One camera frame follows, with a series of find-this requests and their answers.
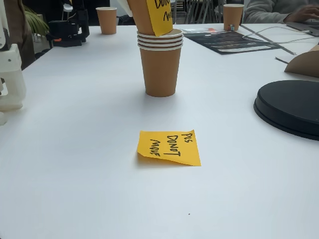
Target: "person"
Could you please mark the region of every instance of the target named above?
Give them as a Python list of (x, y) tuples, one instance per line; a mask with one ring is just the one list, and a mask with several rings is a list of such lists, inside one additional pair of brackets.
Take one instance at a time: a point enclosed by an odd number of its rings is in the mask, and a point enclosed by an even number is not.
[(22, 0), (4, 0), (10, 42), (17, 44), (22, 60), (22, 69), (35, 61), (32, 33), (26, 21)]
[(244, 23), (285, 23), (319, 19), (319, 0), (251, 0)]

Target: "person's hand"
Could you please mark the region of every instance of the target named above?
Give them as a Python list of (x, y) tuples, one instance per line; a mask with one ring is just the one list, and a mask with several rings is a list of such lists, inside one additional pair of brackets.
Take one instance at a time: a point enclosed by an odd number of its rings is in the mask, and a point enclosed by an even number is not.
[(319, 5), (307, 5), (300, 10), (288, 15), (284, 19), (286, 22), (300, 22), (308, 19), (319, 19)]

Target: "laptop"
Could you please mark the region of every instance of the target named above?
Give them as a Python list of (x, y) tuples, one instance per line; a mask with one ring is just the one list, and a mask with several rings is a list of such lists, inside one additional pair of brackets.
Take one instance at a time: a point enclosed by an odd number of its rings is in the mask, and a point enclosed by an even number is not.
[(308, 34), (312, 36), (319, 36), (319, 22), (287, 22), (286, 25), (300, 31), (309, 31)]

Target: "cup rim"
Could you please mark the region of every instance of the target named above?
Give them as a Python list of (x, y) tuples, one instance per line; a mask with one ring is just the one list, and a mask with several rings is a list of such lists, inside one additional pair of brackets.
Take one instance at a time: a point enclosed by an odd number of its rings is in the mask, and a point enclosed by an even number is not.
[(102, 6), (102, 7), (97, 7), (95, 10), (108, 11), (108, 10), (117, 10), (117, 8), (114, 6)]
[(225, 7), (244, 7), (244, 4), (224, 4)]
[(139, 44), (138, 44), (138, 46), (139, 46), (139, 48), (146, 50), (146, 51), (173, 51), (173, 50), (180, 49), (183, 46), (183, 43), (180, 46), (172, 47), (172, 48), (147, 48), (147, 47), (143, 47)]
[(183, 36), (179, 37), (179, 38), (173, 38), (173, 39), (170, 39), (170, 40), (149, 40), (149, 39), (145, 39), (145, 38), (141, 38), (138, 36), (138, 40), (140, 41), (145, 41), (145, 42), (149, 42), (149, 43), (152, 43), (152, 42), (174, 42), (174, 41), (181, 41), (183, 40)]
[(183, 31), (180, 29), (174, 28), (172, 31), (169, 33), (166, 33), (165, 35), (162, 36), (153, 36), (153, 35), (145, 35), (142, 33), (137, 32), (139, 36), (147, 37), (147, 38), (172, 38), (172, 37), (177, 37), (183, 35)]
[(165, 48), (168, 46), (179, 46), (179, 45), (183, 44), (183, 40), (176, 42), (176, 43), (172, 43), (172, 44), (149, 44), (149, 43), (144, 43), (144, 42), (141, 42), (140, 40), (138, 40), (138, 44), (142, 45), (142, 46), (157, 46), (160, 48)]

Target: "white robotic part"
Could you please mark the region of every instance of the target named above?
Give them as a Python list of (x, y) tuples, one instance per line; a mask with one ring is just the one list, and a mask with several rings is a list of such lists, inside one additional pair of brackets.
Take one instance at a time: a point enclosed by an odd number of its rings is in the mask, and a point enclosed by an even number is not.
[[(0, 49), (6, 45), (3, 28), (8, 29), (3, 0), (0, 0)], [(0, 78), (4, 79), (8, 91), (5, 96), (0, 96), (0, 112), (22, 107), (26, 89), (21, 63), (18, 45), (12, 44), (9, 50), (0, 51)], [(0, 85), (0, 91), (2, 91), (3, 85), (2, 83)]]
[(7, 119), (4, 113), (0, 112), (0, 125), (4, 125), (7, 122)]
[(70, 4), (64, 4), (63, 5), (63, 11), (64, 12), (71, 12), (73, 10), (73, 7)]
[(133, 16), (133, 13), (130, 9), (130, 6), (128, 4), (128, 1), (127, 0), (118, 0), (119, 4), (121, 5), (121, 7), (126, 11), (126, 13), (132, 17)]
[(5, 46), (5, 36), (3, 31), (4, 28), (7, 29), (9, 32), (8, 22), (6, 20), (4, 2), (3, 0), (0, 0), (0, 49), (2, 49)]

